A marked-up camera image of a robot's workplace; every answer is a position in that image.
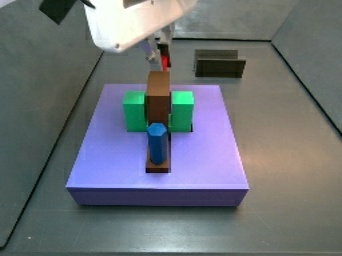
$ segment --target green block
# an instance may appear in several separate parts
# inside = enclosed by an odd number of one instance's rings
[[[191,91],[174,91],[172,92],[174,105],[192,105],[195,104],[194,93]]]
[[[128,132],[146,132],[147,119],[144,111],[146,92],[128,91],[123,98],[124,120]]]
[[[190,132],[194,113],[194,93],[191,91],[172,92],[171,132]]]

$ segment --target gray floor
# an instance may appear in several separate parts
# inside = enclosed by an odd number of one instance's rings
[[[242,79],[196,79],[194,49],[238,49]],[[144,83],[139,49],[103,56],[0,252],[342,252],[341,137],[270,43],[175,41],[172,84],[219,84],[251,190],[238,208],[80,207],[64,185],[104,83]]]

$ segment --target purple platform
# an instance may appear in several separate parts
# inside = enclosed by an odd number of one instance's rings
[[[146,85],[105,85],[69,175],[81,205],[238,206],[248,191],[219,86],[192,91],[194,132],[172,133],[171,173],[146,173],[147,134],[127,132],[121,101]]]

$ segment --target blue cylinder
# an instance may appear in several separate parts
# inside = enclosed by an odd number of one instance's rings
[[[147,128],[150,159],[156,165],[167,159],[167,129],[162,123],[152,123]]]

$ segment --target white robot part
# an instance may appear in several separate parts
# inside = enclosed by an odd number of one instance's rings
[[[158,30],[167,28],[192,10],[198,0],[87,0],[85,2],[89,3],[89,5],[84,4],[84,8],[95,45],[104,51],[120,53]],[[168,44],[170,37],[160,36],[160,41]]]

